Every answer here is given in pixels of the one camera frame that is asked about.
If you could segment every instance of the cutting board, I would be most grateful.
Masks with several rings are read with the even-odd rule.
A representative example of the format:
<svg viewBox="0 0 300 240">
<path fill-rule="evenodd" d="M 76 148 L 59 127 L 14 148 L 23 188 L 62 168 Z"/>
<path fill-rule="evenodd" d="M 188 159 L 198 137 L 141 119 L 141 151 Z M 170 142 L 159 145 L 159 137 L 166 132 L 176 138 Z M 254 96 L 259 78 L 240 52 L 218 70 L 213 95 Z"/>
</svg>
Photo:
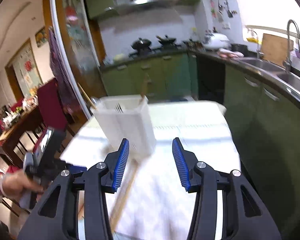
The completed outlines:
<svg viewBox="0 0 300 240">
<path fill-rule="evenodd" d="M 290 48 L 293 49 L 293 41 L 290 40 Z M 261 52 L 264 53 L 264 60 L 269 60 L 283 67 L 283 61 L 287 58 L 288 39 L 267 34 L 263 34 Z"/>
</svg>

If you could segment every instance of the small faucet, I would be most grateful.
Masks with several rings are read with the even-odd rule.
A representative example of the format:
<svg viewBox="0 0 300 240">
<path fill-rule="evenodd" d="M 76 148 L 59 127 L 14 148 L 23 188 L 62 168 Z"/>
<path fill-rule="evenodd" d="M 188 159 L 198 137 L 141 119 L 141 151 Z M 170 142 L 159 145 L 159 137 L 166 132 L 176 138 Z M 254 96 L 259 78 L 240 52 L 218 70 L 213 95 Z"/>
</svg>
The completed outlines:
<svg viewBox="0 0 300 240">
<path fill-rule="evenodd" d="M 251 33 L 255 33 L 257 35 L 257 59 L 260 59 L 260 56 L 264 56 L 265 54 L 260 51 L 258 34 L 254 30 L 250 30 L 250 31 L 251 31 Z"/>
<path fill-rule="evenodd" d="M 286 72 L 291 71 L 291 66 L 292 66 L 292 61 L 291 61 L 291 55 L 290 55 L 290 24 L 293 23 L 297 29 L 297 39 L 298 39 L 298 45 L 299 45 L 299 50 L 300 50 L 300 31 L 298 28 L 297 23 L 294 20 L 289 20 L 288 21 L 288 26 L 287 26 L 287 35 L 288 35 L 288 52 L 287 52 L 287 59 L 283 62 L 283 66 L 286 68 Z"/>
</svg>

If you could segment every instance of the silver bolt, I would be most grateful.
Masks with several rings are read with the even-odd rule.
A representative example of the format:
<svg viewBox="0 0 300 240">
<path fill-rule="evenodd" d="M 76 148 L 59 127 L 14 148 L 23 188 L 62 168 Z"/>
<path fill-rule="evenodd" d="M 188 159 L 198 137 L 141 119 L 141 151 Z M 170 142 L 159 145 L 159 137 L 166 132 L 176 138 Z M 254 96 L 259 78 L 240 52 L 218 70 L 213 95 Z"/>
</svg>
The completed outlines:
<svg viewBox="0 0 300 240">
<path fill-rule="evenodd" d="M 98 169 L 103 169 L 106 166 L 105 163 L 97 163 L 97 168 Z"/>
<path fill-rule="evenodd" d="M 66 176 L 68 176 L 70 174 L 70 171 L 68 171 L 68 170 L 63 170 L 63 171 L 61 171 L 61 176 L 62 177 L 66 177 Z"/>
<path fill-rule="evenodd" d="M 233 170 L 232 174 L 233 174 L 233 176 L 239 177 L 241 175 L 241 172 L 238 170 Z"/>
<path fill-rule="evenodd" d="M 197 166 L 198 166 L 198 168 L 203 169 L 203 168 L 205 168 L 207 165 L 206 165 L 206 163 L 204 163 L 204 162 L 198 162 L 198 163 L 197 163 Z"/>
</svg>

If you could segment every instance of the fork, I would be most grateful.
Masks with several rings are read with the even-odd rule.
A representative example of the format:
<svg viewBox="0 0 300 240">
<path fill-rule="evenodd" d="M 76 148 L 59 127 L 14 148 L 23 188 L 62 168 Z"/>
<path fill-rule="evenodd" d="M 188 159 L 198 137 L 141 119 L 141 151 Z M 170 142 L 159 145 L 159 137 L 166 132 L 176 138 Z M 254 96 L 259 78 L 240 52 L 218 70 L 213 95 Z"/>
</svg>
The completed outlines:
<svg viewBox="0 0 300 240">
<path fill-rule="evenodd" d="M 120 106 L 119 103 L 114 107 L 114 109 L 115 109 L 118 113 L 123 113 L 122 108 L 121 108 L 121 106 Z"/>
</svg>

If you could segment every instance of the window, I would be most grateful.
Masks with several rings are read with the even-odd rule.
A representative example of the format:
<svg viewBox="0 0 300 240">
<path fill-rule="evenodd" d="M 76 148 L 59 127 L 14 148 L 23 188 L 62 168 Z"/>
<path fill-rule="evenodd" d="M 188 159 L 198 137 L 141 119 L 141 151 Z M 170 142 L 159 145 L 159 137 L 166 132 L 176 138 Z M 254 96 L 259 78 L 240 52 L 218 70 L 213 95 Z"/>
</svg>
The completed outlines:
<svg viewBox="0 0 300 240">
<path fill-rule="evenodd" d="M 289 19 L 293 19 L 300 30 L 300 7 L 295 0 L 238 0 L 240 14 L 245 26 L 255 25 L 287 30 Z M 263 33 L 287 37 L 286 34 L 263 30 L 254 30 L 261 38 Z M 290 26 L 290 31 L 296 33 L 295 27 Z M 243 37 L 248 37 L 247 30 L 243 30 Z"/>
</svg>

